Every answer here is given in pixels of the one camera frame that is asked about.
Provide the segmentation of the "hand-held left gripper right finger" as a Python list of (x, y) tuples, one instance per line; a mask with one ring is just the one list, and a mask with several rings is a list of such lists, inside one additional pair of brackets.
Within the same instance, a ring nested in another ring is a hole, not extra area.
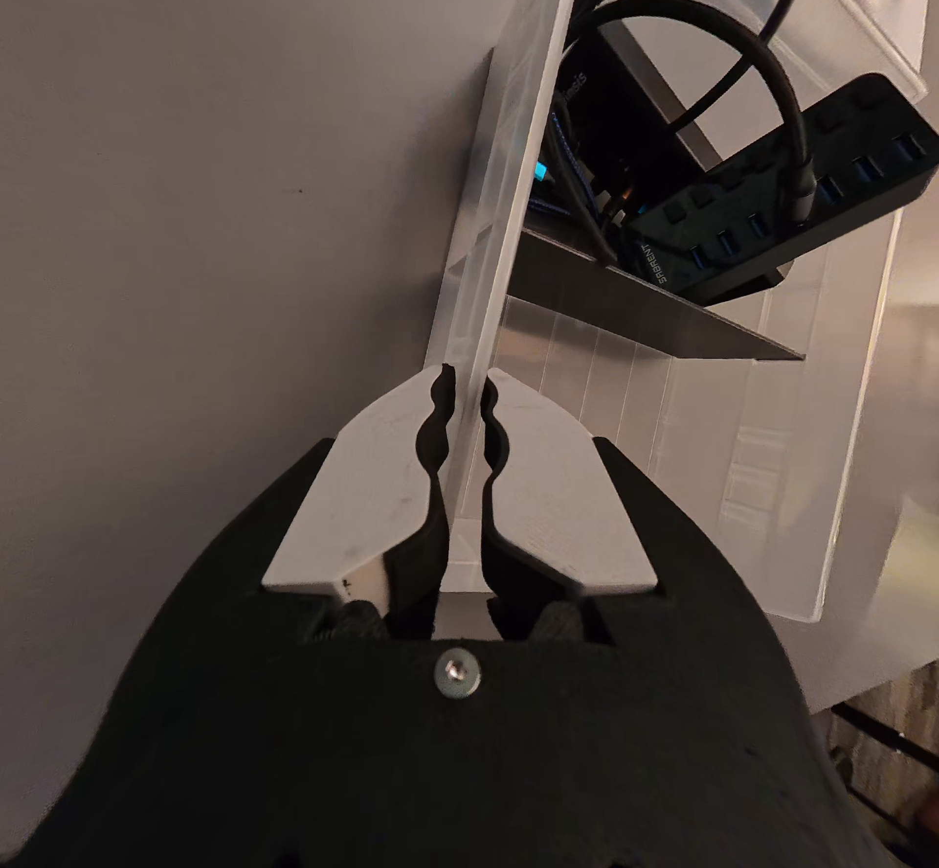
[(578, 598), (651, 592), (656, 573), (581, 422), (496, 367), (481, 416), (484, 538)]

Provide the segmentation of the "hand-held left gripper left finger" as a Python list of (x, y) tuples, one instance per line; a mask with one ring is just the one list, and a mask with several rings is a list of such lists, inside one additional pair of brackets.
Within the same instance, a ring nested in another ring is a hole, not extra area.
[(263, 576), (266, 591), (404, 612), (440, 588), (451, 367), (432, 365), (343, 428)]

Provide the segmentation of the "clear plastic bin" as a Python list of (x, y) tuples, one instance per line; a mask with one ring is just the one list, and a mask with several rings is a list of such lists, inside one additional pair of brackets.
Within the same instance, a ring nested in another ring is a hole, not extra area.
[[(483, 473), (482, 426), (470, 422), (490, 365), (508, 367), (510, 278), (519, 260), (522, 177), (534, 172), (547, 110), (547, 75), (559, 68), (561, 9), (571, 0), (517, 0), (490, 65), (470, 172), (426, 361), (457, 371), (456, 460), (445, 490), (455, 517), (445, 590), (484, 586), (481, 518), (470, 483)], [(774, 48), (799, 99), (818, 99), (852, 74), (879, 71), (913, 102), (930, 0), (796, 0)], [(803, 361), (678, 357), (615, 334), (598, 320), (545, 307), (536, 329), (534, 383), (557, 384), (586, 428), (612, 439), (709, 533), (771, 615), (821, 620), (846, 506), (861, 410), (882, 330), (904, 214), (852, 230), (796, 259), (771, 291), (719, 307), (708, 333), (736, 323), (804, 353)]]

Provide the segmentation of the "long black usb hub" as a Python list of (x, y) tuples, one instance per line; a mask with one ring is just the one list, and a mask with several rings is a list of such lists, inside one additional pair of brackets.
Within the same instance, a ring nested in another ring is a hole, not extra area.
[(624, 226), (621, 264), (701, 307), (774, 287), (796, 258), (919, 199), (933, 128), (885, 75), (804, 110), (811, 173), (798, 183), (779, 127)]

